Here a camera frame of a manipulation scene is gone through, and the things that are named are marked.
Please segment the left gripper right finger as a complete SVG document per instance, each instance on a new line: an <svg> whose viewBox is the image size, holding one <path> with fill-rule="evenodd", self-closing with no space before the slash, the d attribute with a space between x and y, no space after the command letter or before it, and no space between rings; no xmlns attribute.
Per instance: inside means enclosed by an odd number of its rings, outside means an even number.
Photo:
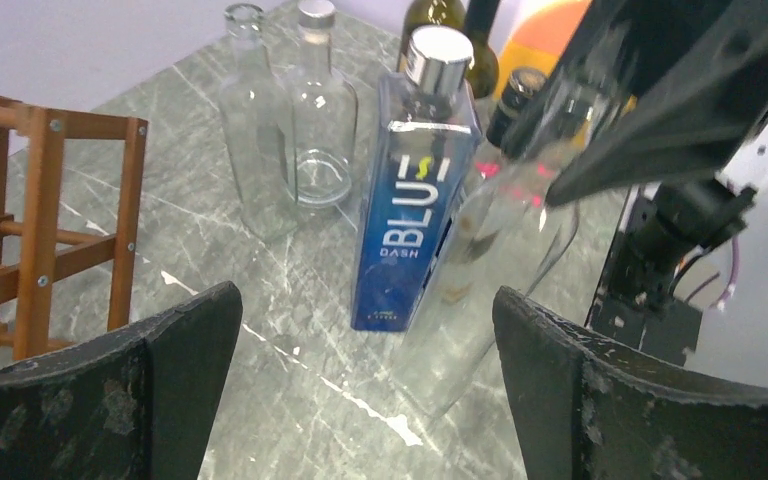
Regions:
<svg viewBox="0 0 768 480"><path fill-rule="evenodd" d="M768 479L768 388L692 372L510 287L496 345L531 479Z"/></svg>

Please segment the blue square Blue Dash bottle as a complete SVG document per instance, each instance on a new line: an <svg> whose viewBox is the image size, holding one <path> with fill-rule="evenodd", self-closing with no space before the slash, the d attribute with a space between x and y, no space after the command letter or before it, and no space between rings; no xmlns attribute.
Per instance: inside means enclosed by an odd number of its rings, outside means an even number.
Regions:
<svg viewBox="0 0 768 480"><path fill-rule="evenodd" d="M402 332L409 325L482 138L465 79L472 60L463 33L425 25L412 33L404 70L379 79L360 204L354 330Z"/></svg>

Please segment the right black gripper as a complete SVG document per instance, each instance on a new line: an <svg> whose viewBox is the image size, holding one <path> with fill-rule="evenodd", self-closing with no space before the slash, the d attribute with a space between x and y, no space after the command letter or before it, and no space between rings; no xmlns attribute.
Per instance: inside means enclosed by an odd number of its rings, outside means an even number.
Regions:
<svg viewBox="0 0 768 480"><path fill-rule="evenodd" d="M557 177L550 205L710 178L768 120L768 1L594 1L549 84L607 34L620 42L608 68L636 104Z"/></svg>

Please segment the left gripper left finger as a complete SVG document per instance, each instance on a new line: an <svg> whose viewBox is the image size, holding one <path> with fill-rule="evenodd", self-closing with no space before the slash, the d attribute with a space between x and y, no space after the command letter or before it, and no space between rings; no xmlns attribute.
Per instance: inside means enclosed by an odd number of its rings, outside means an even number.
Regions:
<svg viewBox="0 0 768 480"><path fill-rule="evenodd" d="M231 282L0 369L0 479L194 479L241 327Z"/></svg>

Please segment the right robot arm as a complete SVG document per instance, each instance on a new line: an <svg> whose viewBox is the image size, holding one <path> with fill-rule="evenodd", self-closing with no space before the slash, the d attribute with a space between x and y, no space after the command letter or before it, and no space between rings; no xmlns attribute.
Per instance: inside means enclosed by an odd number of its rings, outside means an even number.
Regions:
<svg viewBox="0 0 768 480"><path fill-rule="evenodd" d="M588 324L683 365L702 311L674 292L704 255L746 226L760 188L718 173L768 123L768 1L593 1L549 78L597 60L623 116L595 135L548 191L561 206L615 188L631 197Z"/></svg>

